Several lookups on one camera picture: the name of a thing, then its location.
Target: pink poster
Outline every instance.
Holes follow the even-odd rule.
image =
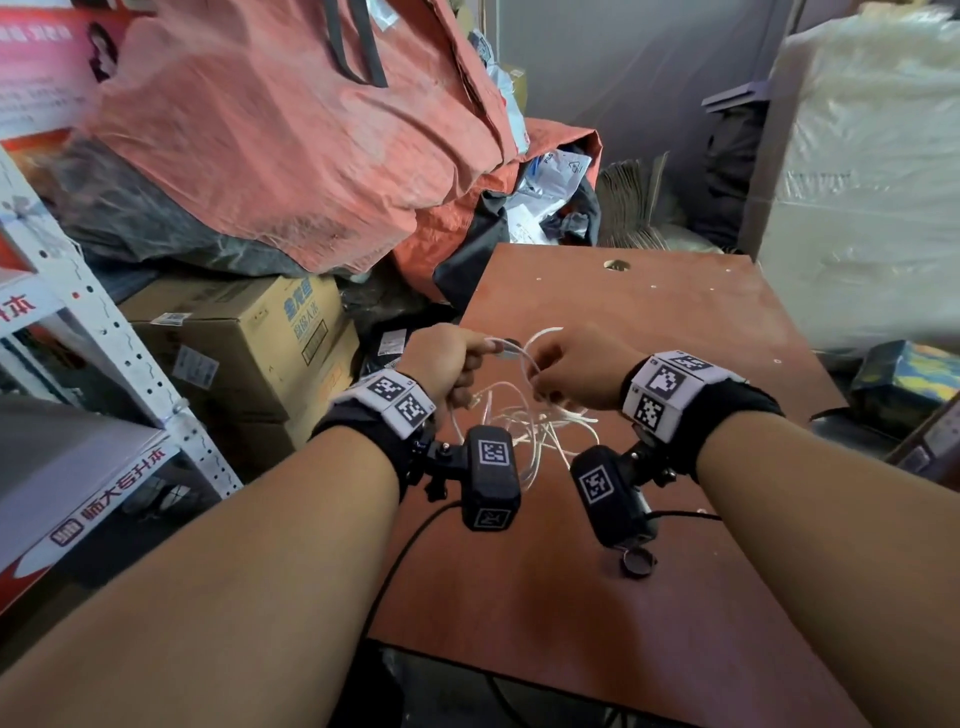
[[[0,9],[0,140],[77,124],[97,84],[116,73],[131,20],[110,11]]]

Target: person's left hand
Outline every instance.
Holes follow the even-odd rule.
[[[414,331],[396,370],[415,379],[433,400],[439,423],[448,406],[466,407],[470,403],[473,373],[480,369],[485,354],[500,349],[499,344],[488,342],[485,334],[437,324]]]

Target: person's right hand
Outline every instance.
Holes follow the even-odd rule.
[[[545,400],[570,400],[589,409],[619,409],[620,386],[647,354],[593,324],[544,334],[529,351],[527,376]]]

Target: wooden board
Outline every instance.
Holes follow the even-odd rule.
[[[608,270],[619,258],[629,271]],[[525,342],[537,331],[595,321],[645,352],[681,349],[748,377],[787,415],[842,406],[805,340],[746,257],[500,245],[464,326]],[[515,360],[484,365],[479,386],[523,380]],[[513,404],[497,394],[494,410]],[[466,430],[476,413],[461,415]],[[598,432],[620,451],[636,437],[614,415]],[[584,437],[563,433],[580,450]],[[449,428],[444,432],[452,439]],[[517,449],[522,464],[528,451]],[[451,484],[451,497],[458,486]],[[709,508],[688,479],[644,488],[654,509]],[[407,493],[389,563],[426,516]],[[675,519],[651,544],[644,581],[623,578],[596,543],[556,452],[505,533],[467,531],[441,516],[413,547],[371,636],[440,659],[711,728],[864,726],[725,527]]]

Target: person's right arm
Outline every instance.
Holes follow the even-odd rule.
[[[579,328],[543,337],[533,355],[540,395],[616,409],[624,377],[645,354]],[[874,725],[957,724],[960,495],[756,412],[713,431],[697,474]]]

